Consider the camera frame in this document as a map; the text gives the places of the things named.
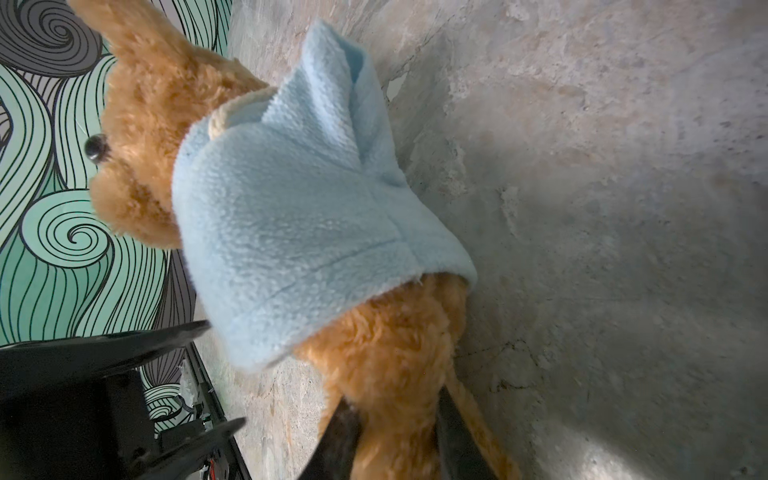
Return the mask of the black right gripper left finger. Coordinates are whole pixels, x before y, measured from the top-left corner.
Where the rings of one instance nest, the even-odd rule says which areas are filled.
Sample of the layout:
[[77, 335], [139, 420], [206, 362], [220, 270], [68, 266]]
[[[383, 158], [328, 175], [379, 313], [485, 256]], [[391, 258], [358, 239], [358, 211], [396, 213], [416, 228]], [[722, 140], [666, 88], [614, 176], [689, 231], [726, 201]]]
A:
[[359, 411], [341, 398], [298, 480], [349, 480], [361, 433]]

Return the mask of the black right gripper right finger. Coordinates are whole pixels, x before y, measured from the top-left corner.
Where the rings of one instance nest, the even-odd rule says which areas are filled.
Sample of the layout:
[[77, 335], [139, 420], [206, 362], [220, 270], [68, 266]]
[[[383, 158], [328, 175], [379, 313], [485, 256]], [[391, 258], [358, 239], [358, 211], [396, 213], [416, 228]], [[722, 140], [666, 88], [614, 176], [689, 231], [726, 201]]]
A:
[[442, 480], [497, 480], [447, 387], [439, 393], [435, 427]]

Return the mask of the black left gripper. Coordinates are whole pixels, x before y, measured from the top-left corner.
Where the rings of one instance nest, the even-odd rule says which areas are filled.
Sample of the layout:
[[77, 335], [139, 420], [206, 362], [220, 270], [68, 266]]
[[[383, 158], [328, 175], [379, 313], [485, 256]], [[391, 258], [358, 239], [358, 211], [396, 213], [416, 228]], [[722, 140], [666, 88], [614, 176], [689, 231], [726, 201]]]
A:
[[[210, 328], [201, 320], [3, 346], [1, 477], [133, 478], [158, 454], [158, 445], [140, 375], [122, 372], [182, 348]], [[135, 479], [185, 479], [246, 423], [241, 417], [217, 425], [150, 461]]]

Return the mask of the light blue bear hoodie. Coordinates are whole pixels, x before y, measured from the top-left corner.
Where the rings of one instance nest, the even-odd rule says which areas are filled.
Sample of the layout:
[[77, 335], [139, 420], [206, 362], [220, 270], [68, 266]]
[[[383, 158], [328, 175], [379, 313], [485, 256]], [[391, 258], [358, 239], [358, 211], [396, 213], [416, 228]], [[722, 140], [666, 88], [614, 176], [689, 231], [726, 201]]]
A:
[[292, 74], [193, 124], [172, 178], [187, 269], [240, 367], [264, 368], [425, 274], [477, 280], [410, 189], [369, 54], [325, 22]]

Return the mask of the brown teddy bear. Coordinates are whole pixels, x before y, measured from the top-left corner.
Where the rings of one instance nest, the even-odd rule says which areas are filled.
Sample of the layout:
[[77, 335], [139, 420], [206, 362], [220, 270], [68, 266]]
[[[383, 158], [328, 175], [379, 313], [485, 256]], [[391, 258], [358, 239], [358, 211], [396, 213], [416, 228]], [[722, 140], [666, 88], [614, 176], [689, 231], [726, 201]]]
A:
[[[171, 178], [185, 135], [226, 102], [265, 99], [274, 88], [239, 62], [190, 43], [147, 1], [75, 1], [72, 9], [117, 59], [102, 130], [85, 144], [98, 167], [90, 185], [96, 214], [117, 234], [178, 249]], [[459, 277], [428, 274], [364, 302], [296, 347], [325, 382], [321, 430], [341, 398], [360, 413], [353, 478], [441, 479], [435, 425], [443, 387], [497, 478], [519, 477], [456, 376], [467, 296]]]

